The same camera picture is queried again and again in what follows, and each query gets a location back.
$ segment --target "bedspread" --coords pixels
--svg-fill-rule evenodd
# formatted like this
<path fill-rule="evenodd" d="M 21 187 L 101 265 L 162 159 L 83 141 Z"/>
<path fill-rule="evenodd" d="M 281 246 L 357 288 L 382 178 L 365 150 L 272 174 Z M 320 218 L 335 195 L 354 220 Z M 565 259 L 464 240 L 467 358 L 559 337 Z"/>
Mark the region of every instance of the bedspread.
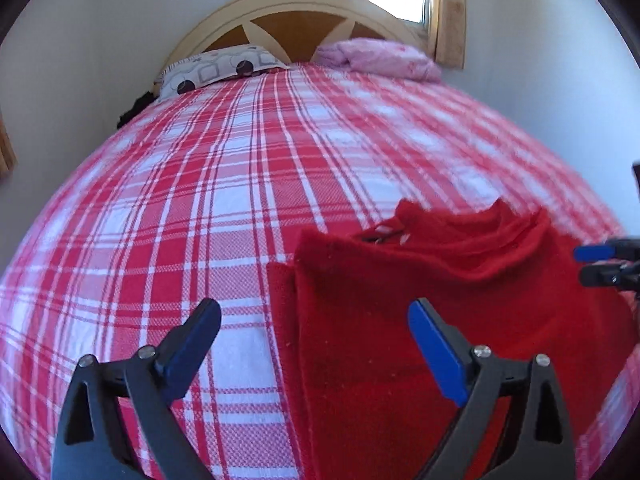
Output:
<path fill-rule="evenodd" d="M 400 198 L 464 212 L 498 197 L 519 211 L 546 206 L 582 240 L 618 233 L 559 159 L 444 85 L 308 64 L 151 106 L 55 194 L 0 281 L 0 424 L 48 478 L 77 359 L 157 344 L 209 296 L 222 329 L 175 416 L 219 478 L 299 478 L 266 264 L 291 256 L 304 226 L 347 235 Z M 575 436 L 578 478 L 632 415 L 639 366 L 636 348 L 598 420 Z M 139 430 L 132 441 L 159 476 Z"/>

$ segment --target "bed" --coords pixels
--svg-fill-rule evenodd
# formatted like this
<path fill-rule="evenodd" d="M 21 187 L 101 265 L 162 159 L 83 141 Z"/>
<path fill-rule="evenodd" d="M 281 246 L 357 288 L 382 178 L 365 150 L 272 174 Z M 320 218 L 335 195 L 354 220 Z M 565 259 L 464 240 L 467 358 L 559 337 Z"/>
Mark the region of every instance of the bed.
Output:
<path fill-rule="evenodd" d="M 545 206 L 580 240 L 620 232 L 578 175 L 462 92 L 310 63 L 318 45 L 359 37 L 420 46 L 367 0 L 232 1 L 166 65 L 255 43 L 290 70 L 151 105 L 44 208 L 0 282 L 0 425 L 37 478 L 49 477 L 78 358 L 156 344 L 207 296 L 220 302 L 223 326 L 174 404 L 178 422 L 220 478 L 300 478 L 265 265 L 286 261 L 306 226 L 348 235 L 391 216 L 402 197 L 453 212 L 502 197 L 519 211 Z M 639 365 L 636 347 L 575 437 L 579 479 L 624 469 L 597 473 L 640 400 Z M 122 409 L 134 427 L 131 407 Z M 132 439 L 158 478 L 140 433 Z M 633 460 L 622 444 L 614 456 Z M 22 467 L 9 453 L 7 467 Z"/>

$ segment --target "white wall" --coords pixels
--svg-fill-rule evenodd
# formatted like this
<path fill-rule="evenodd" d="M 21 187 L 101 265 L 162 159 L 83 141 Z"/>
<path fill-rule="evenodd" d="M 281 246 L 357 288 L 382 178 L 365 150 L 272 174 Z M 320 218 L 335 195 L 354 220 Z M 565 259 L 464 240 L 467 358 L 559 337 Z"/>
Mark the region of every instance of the white wall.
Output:
<path fill-rule="evenodd" d="M 597 0 L 467 0 L 463 72 L 446 81 L 573 166 L 640 234 L 640 69 Z"/>
<path fill-rule="evenodd" d="M 226 1 L 30 1 L 0 47 L 0 107 L 18 157 L 0 182 L 0 274 L 180 38 Z"/>

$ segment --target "red sweater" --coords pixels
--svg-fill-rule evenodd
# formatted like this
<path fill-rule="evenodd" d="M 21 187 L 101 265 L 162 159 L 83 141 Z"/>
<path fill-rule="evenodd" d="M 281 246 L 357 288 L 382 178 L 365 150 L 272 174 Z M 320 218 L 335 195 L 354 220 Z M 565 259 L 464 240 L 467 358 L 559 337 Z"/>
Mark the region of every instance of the red sweater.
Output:
<path fill-rule="evenodd" d="M 473 345 L 511 359 L 548 354 L 574 436 L 584 433 L 637 334 L 621 296 L 578 283 L 579 243 L 544 210 L 519 217 L 500 201 L 463 216 L 401 201 L 383 225 L 354 239 L 304 231 L 293 263 L 268 267 L 305 479 L 410 480 L 443 437 L 456 407 L 408 329 L 420 297 Z M 388 228 L 382 243 L 362 241 Z M 489 460 L 505 407 L 470 474 Z"/>

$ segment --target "wooden headboard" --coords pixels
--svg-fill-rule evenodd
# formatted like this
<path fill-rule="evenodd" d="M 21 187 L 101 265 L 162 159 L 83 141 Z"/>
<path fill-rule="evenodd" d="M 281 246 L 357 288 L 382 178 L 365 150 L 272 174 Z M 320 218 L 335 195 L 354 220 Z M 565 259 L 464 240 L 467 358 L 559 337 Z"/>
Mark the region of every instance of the wooden headboard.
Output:
<path fill-rule="evenodd" d="M 310 61 L 320 44 L 383 38 L 423 49 L 401 20 L 369 0 L 232 0 L 200 22 L 164 66 L 206 50 L 258 44 L 284 63 Z"/>

